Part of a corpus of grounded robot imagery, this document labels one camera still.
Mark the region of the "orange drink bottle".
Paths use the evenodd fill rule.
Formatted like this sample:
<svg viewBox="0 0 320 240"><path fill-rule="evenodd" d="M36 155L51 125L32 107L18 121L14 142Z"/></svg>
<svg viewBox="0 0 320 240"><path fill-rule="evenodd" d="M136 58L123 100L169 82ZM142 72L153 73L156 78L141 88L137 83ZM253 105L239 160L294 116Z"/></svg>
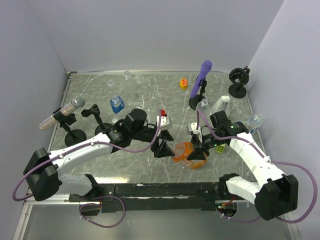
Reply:
<svg viewBox="0 0 320 240"><path fill-rule="evenodd" d="M180 142L173 144L170 148L174 152L174 156L171 157L173 161L182 164L184 167L198 169L207 163L207 157L204 159L188 159L194 151L194 146L191 142Z"/></svg>

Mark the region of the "blue label water bottle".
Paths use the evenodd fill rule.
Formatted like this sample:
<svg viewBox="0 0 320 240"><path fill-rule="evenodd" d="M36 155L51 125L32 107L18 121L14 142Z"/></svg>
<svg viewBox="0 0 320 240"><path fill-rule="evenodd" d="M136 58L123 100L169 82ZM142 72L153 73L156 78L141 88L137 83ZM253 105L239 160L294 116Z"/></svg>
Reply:
<svg viewBox="0 0 320 240"><path fill-rule="evenodd" d="M110 106L111 106L112 111L115 114L118 114L120 111L122 111L125 108L125 103L124 103L124 100L120 96L114 95L110 99Z"/></svg>

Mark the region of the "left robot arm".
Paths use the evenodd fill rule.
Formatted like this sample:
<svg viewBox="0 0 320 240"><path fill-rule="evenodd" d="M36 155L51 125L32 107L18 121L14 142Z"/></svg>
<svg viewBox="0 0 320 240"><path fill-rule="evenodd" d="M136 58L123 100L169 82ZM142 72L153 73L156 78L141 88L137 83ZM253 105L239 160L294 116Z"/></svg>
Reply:
<svg viewBox="0 0 320 240"><path fill-rule="evenodd" d="M135 108L124 119L108 123L102 132L88 140L52 152L39 148L23 171L30 196L40 202L55 194L76 194L93 201L99 195L95 178L90 174L70 175L68 171L119 150L133 153L134 150L127 148L133 140L148 143L138 153L151 150L156 158L171 157L174 153L167 145L173 141L171 127L172 121L166 113L158 115L156 124L152 124L147 122L144 110Z"/></svg>

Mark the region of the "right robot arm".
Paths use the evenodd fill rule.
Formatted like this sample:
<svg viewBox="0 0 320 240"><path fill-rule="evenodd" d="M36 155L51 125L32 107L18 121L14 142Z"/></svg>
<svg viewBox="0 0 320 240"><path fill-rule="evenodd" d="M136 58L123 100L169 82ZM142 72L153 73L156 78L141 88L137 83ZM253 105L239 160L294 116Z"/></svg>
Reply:
<svg viewBox="0 0 320 240"><path fill-rule="evenodd" d="M243 179L236 173L219 179L218 193L223 199L233 195L254 204L258 214L268 221L298 207L299 183L294 175L286 175L274 165L257 145L249 130L240 121L232 123L225 111L212 114L206 124L210 134L203 135L198 122L187 125L194 150L188 160L204 160L212 148L226 144L244 161L256 181Z"/></svg>

